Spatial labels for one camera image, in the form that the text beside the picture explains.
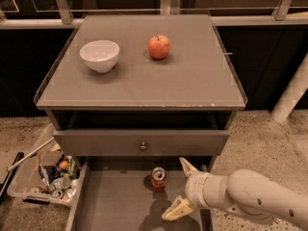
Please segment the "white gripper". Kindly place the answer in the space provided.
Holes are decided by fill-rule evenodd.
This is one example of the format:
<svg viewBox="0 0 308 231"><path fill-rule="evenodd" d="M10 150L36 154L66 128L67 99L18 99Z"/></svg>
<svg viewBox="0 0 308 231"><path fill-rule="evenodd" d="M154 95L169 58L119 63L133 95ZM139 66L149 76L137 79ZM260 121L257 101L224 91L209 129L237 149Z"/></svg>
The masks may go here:
<svg viewBox="0 0 308 231"><path fill-rule="evenodd" d="M227 176L217 176L198 171L184 157L179 158L183 171L188 178L185 187L186 198L177 196L163 214L162 219L173 221L199 209L227 209L230 196L227 192Z"/></svg>

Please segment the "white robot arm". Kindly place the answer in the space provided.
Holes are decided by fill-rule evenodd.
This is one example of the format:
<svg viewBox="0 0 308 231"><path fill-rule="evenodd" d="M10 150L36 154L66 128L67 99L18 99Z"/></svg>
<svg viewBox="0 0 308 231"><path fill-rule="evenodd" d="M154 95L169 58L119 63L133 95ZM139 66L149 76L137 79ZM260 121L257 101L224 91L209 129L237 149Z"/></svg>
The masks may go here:
<svg viewBox="0 0 308 231"><path fill-rule="evenodd" d="M228 176L196 169L180 159L187 176L185 195L174 199L162 214L176 220L195 209L219 209L258 224L271 224L276 218L308 230L308 196L291 191L267 176L249 169L238 169Z"/></svg>

